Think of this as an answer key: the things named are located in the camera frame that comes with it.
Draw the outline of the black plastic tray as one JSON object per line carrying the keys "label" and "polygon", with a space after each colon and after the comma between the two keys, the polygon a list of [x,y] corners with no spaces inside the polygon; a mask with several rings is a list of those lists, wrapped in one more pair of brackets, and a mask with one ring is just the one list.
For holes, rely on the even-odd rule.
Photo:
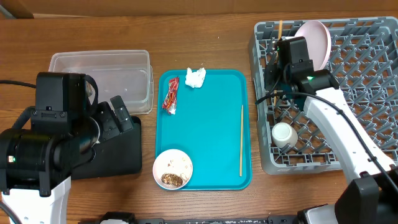
{"label": "black plastic tray", "polygon": [[106,142],[95,144],[80,155],[72,179],[90,179],[139,173],[142,169],[141,121],[132,117],[134,127]]}

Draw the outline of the red snack wrapper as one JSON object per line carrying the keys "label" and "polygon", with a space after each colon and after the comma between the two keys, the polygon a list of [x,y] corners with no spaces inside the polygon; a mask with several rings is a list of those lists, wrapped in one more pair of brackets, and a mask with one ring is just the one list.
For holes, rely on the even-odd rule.
{"label": "red snack wrapper", "polygon": [[179,77],[175,77],[169,80],[168,92],[162,103],[162,108],[168,112],[168,114],[175,114],[177,109],[177,92],[179,88]]}

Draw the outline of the small plate with food scraps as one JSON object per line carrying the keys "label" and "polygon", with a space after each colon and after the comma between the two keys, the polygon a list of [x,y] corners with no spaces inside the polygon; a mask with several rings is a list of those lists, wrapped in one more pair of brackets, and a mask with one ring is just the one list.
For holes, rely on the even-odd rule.
{"label": "small plate with food scraps", "polygon": [[193,175],[193,163],[185,152],[168,149],[156,157],[152,174],[156,183],[163,189],[181,190]]}

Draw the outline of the crumpled white tissue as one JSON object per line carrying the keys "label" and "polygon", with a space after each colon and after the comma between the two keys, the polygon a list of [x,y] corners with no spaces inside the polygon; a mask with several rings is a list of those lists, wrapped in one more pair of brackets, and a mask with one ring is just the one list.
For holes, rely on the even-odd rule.
{"label": "crumpled white tissue", "polygon": [[206,70],[200,68],[196,71],[192,71],[191,68],[187,68],[187,74],[185,76],[185,84],[192,88],[201,88],[206,76]]}

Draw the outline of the grey dishwasher rack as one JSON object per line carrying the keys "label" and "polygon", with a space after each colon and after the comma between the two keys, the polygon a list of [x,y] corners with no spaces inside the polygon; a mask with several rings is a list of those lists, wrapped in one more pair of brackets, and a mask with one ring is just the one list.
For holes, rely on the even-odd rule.
{"label": "grey dishwasher rack", "polygon": [[[325,19],[331,53],[326,68],[338,80],[349,107],[374,143],[397,159],[397,19]],[[292,101],[266,99],[264,73],[278,36],[277,21],[258,22],[249,42],[257,106],[261,166],[270,175],[319,173],[340,169],[321,131]],[[283,36],[293,36],[302,21],[284,21]],[[277,147],[271,131],[284,122],[298,134],[295,146]]]}

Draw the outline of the clear plastic bin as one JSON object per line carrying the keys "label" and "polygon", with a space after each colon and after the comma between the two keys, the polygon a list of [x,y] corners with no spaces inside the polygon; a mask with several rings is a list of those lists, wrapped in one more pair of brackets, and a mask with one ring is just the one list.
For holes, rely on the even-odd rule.
{"label": "clear plastic bin", "polygon": [[154,84],[146,50],[93,50],[62,52],[52,56],[50,72],[84,73],[99,90],[98,101],[120,96],[130,114],[149,114],[153,107]]}

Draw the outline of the white cup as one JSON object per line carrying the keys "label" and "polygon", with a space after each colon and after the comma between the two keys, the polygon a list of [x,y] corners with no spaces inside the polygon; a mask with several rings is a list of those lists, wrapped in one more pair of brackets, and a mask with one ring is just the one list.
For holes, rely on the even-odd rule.
{"label": "white cup", "polygon": [[280,122],[274,125],[271,131],[273,143],[283,148],[286,145],[295,146],[298,141],[298,134],[290,124]]}

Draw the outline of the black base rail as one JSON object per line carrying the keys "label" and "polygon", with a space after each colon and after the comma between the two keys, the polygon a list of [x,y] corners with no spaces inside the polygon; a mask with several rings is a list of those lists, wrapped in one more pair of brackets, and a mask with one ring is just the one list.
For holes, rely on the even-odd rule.
{"label": "black base rail", "polygon": [[86,219],[78,224],[128,223],[128,224],[293,224],[299,223],[296,215],[271,215],[266,218],[211,218],[165,220],[163,218],[137,219],[128,212],[107,212],[97,219]]}

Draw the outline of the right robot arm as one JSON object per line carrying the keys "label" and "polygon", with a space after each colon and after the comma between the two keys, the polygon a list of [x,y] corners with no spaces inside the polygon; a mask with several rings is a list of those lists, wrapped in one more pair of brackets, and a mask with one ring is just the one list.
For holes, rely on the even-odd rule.
{"label": "right robot arm", "polygon": [[293,99],[337,156],[348,186],[335,204],[306,208],[297,223],[397,223],[397,166],[374,143],[349,108],[329,70],[315,70],[304,37],[279,39],[267,66],[278,92]]}

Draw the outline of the teal plastic serving tray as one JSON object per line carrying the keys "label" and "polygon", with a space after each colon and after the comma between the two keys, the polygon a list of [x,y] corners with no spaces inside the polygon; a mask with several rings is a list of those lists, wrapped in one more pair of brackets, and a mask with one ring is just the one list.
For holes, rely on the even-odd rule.
{"label": "teal plastic serving tray", "polygon": [[[185,70],[159,79],[158,105],[169,80],[179,77],[177,109],[157,110],[155,155],[179,149],[192,160],[193,175],[183,190],[242,190],[252,179],[251,135],[245,76],[238,70],[207,70],[201,88],[185,84]],[[241,105],[244,107],[243,176],[239,176]]]}

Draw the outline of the large pink plate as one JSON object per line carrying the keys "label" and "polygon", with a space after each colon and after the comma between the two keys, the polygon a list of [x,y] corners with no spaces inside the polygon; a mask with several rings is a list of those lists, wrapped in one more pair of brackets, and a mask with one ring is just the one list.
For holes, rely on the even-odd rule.
{"label": "large pink plate", "polygon": [[320,21],[312,20],[302,25],[294,37],[305,38],[309,58],[313,60],[314,71],[323,70],[331,52],[329,30]]}

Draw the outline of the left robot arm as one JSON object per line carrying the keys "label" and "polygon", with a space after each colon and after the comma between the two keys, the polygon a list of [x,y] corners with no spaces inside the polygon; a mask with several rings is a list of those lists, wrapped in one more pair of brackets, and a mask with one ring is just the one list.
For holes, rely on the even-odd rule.
{"label": "left robot arm", "polygon": [[40,72],[35,105],[1,133],[1,210],[11,223],[65,223],[72,180],[141,170],[141,121],[99,102],[83,73]]}

